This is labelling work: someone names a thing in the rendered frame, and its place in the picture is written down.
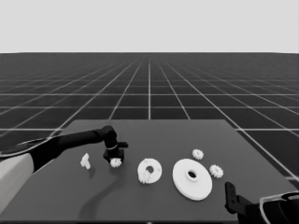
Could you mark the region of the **large thick white disc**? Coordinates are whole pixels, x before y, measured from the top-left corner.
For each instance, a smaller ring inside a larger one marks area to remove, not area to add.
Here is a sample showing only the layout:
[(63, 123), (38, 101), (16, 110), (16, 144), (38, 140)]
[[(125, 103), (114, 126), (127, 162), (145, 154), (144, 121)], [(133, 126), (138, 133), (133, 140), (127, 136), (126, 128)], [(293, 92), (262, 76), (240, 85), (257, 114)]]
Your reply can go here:
[(202, 201), (212, 191), (211, 176), (198, 161), (177, 161), (173, 167), (172, 178), (177, 190), (190, 200)]

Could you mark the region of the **small white T-shaped piece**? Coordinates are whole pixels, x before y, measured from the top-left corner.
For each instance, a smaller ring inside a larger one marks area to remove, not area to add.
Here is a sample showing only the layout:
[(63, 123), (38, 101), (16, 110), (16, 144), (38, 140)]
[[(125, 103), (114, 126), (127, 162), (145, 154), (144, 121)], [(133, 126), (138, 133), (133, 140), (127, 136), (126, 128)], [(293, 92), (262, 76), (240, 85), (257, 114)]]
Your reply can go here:
[(85, 153), (84, 156), (82, 157), (81, 161), (80, 161), (80, 165), (82, 167), (85, 167), (87, 170), (91, 169), (91, 164), (89, 162), (89, 154)]

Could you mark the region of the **white round carrier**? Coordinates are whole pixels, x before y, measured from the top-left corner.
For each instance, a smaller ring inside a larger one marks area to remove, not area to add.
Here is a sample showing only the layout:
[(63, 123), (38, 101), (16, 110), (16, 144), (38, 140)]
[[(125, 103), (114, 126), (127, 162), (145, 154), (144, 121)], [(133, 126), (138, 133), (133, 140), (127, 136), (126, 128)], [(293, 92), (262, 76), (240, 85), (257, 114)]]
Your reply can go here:
[(157, 182), (162, 176), (162, 165), (155, 159), (144, 159), (138, 164), (137, 176), (139, 176), (140, 173), (144, 172), (150, 173), (150, 181), (148, 184), (153, 184)]

